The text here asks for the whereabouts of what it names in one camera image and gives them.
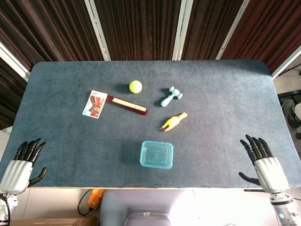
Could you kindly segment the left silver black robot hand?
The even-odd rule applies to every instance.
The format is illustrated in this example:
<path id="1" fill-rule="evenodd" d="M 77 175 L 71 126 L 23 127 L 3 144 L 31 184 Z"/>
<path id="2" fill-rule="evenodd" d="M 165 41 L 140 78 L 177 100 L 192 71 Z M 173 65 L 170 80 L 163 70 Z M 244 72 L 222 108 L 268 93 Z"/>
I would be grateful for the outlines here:
<path id="1" fill-rule="evenodd" d="M 0 182 L 0 190 L 4 194 L 19 195 L 45 177 L 47 167 L 44 167 L 36 178 L 30 178 L 39 154 L 46 145 L 46 142 L 41 143 L 40 140 L 38 138 L 30 142 L 25 141 L 19 146 Z"/>

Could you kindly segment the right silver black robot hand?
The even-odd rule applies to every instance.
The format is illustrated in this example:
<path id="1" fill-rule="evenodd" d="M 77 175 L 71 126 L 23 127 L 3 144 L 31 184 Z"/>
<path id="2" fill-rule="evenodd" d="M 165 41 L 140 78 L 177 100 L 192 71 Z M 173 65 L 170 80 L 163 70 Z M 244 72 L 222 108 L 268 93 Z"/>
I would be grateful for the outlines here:
<path id="1" fill-rule="evenodd" d="M 247 142 L 240 140 L 255 169 L 257 178 L 248 177 L 243 172 L 239 176 L 246 182 L 260 186 L 265 192 L 276 194 L 289 188 L 283 168 L 269 145 L 262 138 L 246 135 Z"/>

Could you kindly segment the blue translucent container lid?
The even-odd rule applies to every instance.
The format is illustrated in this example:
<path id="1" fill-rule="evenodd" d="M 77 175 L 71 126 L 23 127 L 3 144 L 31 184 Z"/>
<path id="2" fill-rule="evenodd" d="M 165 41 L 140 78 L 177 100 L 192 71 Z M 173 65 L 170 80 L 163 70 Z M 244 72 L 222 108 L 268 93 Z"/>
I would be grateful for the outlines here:
<path id="1" fill-rule="evenodd" d="M 170 170 L 173 167 L 174 146 L 167 142 L 143 141 L 140 164 L 143 167 Z"/>

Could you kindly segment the dark red long fan box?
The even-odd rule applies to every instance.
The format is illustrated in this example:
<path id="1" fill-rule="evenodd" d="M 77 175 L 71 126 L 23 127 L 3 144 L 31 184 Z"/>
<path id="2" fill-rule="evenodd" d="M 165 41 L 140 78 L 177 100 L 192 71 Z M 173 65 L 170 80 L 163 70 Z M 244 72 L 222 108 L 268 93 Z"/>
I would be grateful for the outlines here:
<path id="1" fill-rule="evenodd" d="M 146 107 L 143 107 L 143 106 L 140 106 L 140 105 L 137 105 L 137 104 L 134 104 L 134 103 L 128 102 L 126 100 L 119 99 L 117 97 L 113 97 L 110 95 L 107 96 L 106 100 L 115 105 L 121 106 L 125 109 L 139 113 L 141 115 L 146 115 L 147 111 L 148 111 L 148 109 Z"/>

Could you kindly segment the blue velvet table cloth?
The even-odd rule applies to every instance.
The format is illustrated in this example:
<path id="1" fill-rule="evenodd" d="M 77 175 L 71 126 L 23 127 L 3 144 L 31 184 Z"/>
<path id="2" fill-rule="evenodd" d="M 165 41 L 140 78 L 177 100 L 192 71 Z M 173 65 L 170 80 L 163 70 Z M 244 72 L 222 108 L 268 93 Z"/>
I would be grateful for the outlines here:
<path id="1" fill-rule="evenodd" d="M 140 81 L 134 94 L 131 81 Z M 161 101 L 178 89 L 183 96 Z M 146 107 L 146 115 L 105 101 L 83 115 L 92 90 Z M 173 129 L 163 126 L 187 113 Z M 0 179 L 24 141 L 46 142 L 33 168 L 40 187 L 247 188 L 256 177 L 241 145 L 263 138 L 291 187 L 301 186 L 295 150 L 268 67 L 257 60 L 40 62 L 32 71 L 0 162 Z M 140 164 L 143 141 L 171 143 L 173 167 Z"/>

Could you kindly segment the grey sneaker shoe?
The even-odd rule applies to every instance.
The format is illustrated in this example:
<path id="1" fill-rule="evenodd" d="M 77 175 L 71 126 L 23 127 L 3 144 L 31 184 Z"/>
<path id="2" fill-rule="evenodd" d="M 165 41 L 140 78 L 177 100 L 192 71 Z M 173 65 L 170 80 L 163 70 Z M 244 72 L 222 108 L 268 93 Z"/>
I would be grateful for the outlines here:
<path id="1" fill-rule="evenodd" d="M 282 111 L 291 128 L 297 129 L 301 126 L 301 103 L 295 104 L 292 99 L 288 99 L 282 104 Z"/>

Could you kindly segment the black stand base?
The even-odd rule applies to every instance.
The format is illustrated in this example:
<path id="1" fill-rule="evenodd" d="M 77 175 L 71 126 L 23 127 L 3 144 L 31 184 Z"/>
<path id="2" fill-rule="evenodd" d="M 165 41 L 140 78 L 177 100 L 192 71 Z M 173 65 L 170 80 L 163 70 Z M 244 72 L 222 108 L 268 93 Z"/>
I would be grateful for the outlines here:
<path id="1" fill-rule="evenodd" d="M 288 99 L 292 99 L 296 105 L 301 103 L 301 89 L 286 92 L 286 93 L 281 93 L 281 94 L 278 94 L 277 96 L 278 96 L 280 105 L 282 105 Z"/>

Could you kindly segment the orange plastic device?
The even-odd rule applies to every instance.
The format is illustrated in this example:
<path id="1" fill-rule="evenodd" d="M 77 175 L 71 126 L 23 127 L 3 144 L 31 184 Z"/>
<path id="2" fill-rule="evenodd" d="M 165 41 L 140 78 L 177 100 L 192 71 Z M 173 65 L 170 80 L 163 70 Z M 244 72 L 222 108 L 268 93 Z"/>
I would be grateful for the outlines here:
<path id="1" fill-rule="evenodd" d="M 97 209 L 103 199 L 104 193 L 104 189 L 93 189 L 87 201 L 89 208 L 92 208 L 94 210 Z"/>

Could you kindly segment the red white picture postcard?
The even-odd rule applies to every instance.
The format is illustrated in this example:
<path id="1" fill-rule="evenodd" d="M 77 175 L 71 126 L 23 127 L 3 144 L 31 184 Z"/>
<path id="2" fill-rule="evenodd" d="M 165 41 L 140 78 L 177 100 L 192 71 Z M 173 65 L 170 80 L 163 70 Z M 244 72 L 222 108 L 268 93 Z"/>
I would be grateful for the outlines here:
<path id="1" fill-rule="evenodd" d="M 87 100 L 83 115 L 98 119 L 108 94 L 92 90 Z"/>

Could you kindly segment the yellow rubber chicken toy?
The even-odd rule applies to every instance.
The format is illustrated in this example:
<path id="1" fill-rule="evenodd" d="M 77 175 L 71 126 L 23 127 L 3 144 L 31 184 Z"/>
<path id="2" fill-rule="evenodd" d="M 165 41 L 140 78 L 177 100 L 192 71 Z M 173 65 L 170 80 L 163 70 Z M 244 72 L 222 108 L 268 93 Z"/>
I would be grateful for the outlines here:
<path id="1" fill-rule="evenodd" d="M 176 125 L 178 125 L 180 123 L 180 121 L 182 119 L 186 118 L 187 116 L 188 116 L 188 114 L 185 112 L 181 113 L 180 115 L 173 116 L 170 119 L 168 119 L 166 121 L 166 123 L 161 127 L 165 132 L 167 132 L 167 131 L 173 129 Z"/>

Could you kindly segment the teal toy massage hammer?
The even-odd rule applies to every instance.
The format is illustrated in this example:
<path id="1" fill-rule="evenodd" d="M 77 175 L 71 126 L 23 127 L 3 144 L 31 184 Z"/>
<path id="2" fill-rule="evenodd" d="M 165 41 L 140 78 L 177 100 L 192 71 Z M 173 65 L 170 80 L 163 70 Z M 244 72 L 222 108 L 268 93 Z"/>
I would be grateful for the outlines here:
<path id="1" fill-rule="evenodd" d="M 173 100 L 174 97 L 176 97 L 177 99 L 181 99 L 183 96 L 183 93 L 181 93 L 178 89 L 175 89 L 174 87 L 171 87 L 169 89 L 169 92 L 171 94 L 165 99 L 163 99 L 160 103 L 162 107 L 166 107 Z"/>

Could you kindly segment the grey robot torso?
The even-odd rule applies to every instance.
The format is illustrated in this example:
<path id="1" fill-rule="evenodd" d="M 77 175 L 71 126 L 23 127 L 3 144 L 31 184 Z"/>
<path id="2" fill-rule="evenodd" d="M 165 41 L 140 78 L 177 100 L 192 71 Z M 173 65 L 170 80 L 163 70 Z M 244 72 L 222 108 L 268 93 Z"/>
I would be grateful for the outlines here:
<path id="1" fill-rule="evenodd" d="M 279 226 L 269 195 L 243 189 L 108 190 L 98 226 Z"/>

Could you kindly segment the brown pleated curtain panel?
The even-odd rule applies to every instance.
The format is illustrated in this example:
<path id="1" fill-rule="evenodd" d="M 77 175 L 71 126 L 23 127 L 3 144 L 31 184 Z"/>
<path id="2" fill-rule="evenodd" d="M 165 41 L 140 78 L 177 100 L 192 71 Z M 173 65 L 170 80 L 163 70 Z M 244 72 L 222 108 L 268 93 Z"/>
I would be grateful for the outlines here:
<path id="1" fill-rule="evenodd" d="M 0 41 L 30 72 L 39 62 L 104 60 L 84 0 L 0 0 Z"/>
<path id="2" fill-rule="evenodd" d="M 171 60 L 181 0 L 94 0 L 112 61 Z"/>
<path id="3" fill-rule="evenodd" d="M 250 0 L 222 59 L 263 61 L 274 72 L 301 45 L 301 0 Z"/>
<path id="4" fill-rule="evenodd" d="M 194 0 L 181 60 L 214 60 L 244 0 Z"/>

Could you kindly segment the yellow-green tennis ball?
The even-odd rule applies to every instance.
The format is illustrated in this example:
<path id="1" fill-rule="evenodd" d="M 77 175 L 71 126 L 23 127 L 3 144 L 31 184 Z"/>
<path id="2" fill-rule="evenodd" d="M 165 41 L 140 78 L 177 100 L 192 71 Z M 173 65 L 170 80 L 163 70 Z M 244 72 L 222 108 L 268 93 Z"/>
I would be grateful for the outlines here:
<path id="1" fill-rule="evenodd" d="M 142 91 L 142 88 L 143 88 L 142 83 L 137 80 L 131 81 L 129 84 L 129 89 L 134 94 L 140 93 Z"/>

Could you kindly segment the white partition frame post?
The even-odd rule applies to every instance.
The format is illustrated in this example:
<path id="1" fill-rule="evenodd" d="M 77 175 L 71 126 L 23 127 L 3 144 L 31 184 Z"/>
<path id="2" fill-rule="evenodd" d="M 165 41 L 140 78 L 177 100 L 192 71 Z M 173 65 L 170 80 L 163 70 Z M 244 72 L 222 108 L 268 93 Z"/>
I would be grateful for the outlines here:
<path id="1" fill-rule="evenodd" d="M 301 45 L 271 74 L 272 80 L 282 73 L 285 68 L 301 54 Z"/>
<path id="2" fill-rule="evenodd" d="M 111 61 L 95 0 L 84 0 L 104 61 Z"/>
<path id="3" fill-rule="evenodd" d="M 30 71 L 0 41 L 0 58 L 4 60 L 20 77 L 28 82 Z"/>
<path id="4" fill-rule="evenodd" d="M 226 47 L 227 47 L 227 45 L 228 45 L 228 43 L 230 41 L 230 39 L 231 39 L 231 37 L 232 37 L 232 35 L 233 35 L 233 33 L 234 33 L 234 31 L 235 31 L 235 29 L 236 29 L 239 21 L 240 21 L 243 13 L 245 12 L 245 10 L 246 10 L 249 2 L 250 2 L 250 0 L 243 0 L 242 4 L 241 4 L 241 6 L 240 6 L 240 8 L 238 10 L 238 13 L 237 13 L 237 15 L 236 15 L 236 17 L 235 17 L 235 19 L 234 19 L 234 21 L 233 21 L 233 23 L 232 23 L 229 31 L 228 31 L 228 33 L 227 33 L 227 35 L 226 35 L 226 37 L 225 37 L 225 39 L 223 41 L 223 44 L 222 44 L 222 46 L 221 46 L 221 48 L 220 48 L 220 50 L 219 50 L 219 52 L 218 52 L 218 54 L 217 54 L 217 56 L 215 58 L 216 60 L 220 60 L 221 59 L 221 57 L 222 57 L 222 55 L 223 55 L 223 53 L 224 53 L 224 51 L 225 51 L 225 49 L 226 49 Z"/>
<path id="5" fill-rule="evenodd" d="M 181 60 L 187 29 L 190 20 L 193 0 L 181 0 L 177 30 L 174 41 L 172 60 Z"/>

